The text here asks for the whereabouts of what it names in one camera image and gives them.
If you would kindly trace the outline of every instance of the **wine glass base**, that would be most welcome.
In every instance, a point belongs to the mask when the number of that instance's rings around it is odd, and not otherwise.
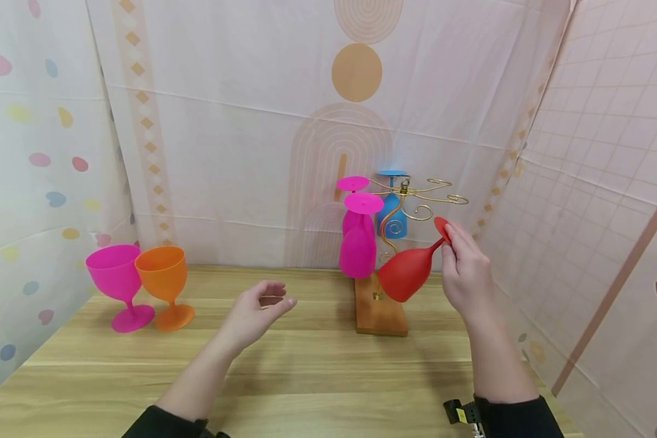
[[[187,304],[176,304],[155,317],[155,328],[162,332],[173,332],[185,327],[195,317],[195,309]]]
[[[138,330],[153,319],[155,310],[147,304],[134,306],[134,314],[124,309],[112,319],[112,329],[117,333],[129,333]]]

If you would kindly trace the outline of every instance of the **hand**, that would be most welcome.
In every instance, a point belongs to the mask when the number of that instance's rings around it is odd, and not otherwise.
[[[443,245],[443,291],[465,322],[488,318],[496,310],[489,259],[467,231],[455,223],[445,226],[452,246]]]
[[[231,306],[214,341],[221,343],[232,358],[258,341],[273,322],[297,304],[296,298],[285,296],[284,287],[282,282],[263,280],[242,292]]]

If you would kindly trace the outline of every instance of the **wall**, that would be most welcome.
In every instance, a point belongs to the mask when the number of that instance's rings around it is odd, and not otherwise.
[[[327,268],[342,175],[450,180],[440,195],[471,204],[436,213],[475,224],[569,12],[565,0],[88,5],[143,246]],[[406,244],[436,239],[410,225]]]
[[[581,1],[482,247],[588,437],[657,437],[657,0]]]
[[[131,203],[84,1],[0,1],[0,384],[93,293]]]

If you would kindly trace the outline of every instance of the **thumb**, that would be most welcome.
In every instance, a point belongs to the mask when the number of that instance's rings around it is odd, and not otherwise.
[[[443,255],[443,276],[446,274],[453,276],[457,274],[456,253],[453,252],[450,245],[440,247],[440,253]]]
[[[297,304],[297,299],[293,296],[287,296],[278,304],[272,305],[263,310],[264,317],[269,319],[269,324],[277,321],[282,315],[289,312]]]

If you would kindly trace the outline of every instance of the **forearm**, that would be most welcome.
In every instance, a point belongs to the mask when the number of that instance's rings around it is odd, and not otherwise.
[[[498,310],[465,318],[465,324],[470,335],[474,392],[478,397],[511,404],[540,396]]]
[[[212,338],[155,402],[155,406],[190,421],[206,419],[235,355]]]

